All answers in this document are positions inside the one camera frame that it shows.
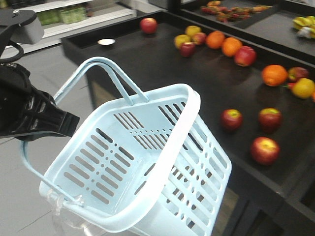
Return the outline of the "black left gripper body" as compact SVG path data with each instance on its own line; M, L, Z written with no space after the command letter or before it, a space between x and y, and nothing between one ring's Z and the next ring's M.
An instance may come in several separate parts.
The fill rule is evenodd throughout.
M71 137L79 117L60 109L54 98L36 89L30 72L17 63L0 67L0 136L21 141Z

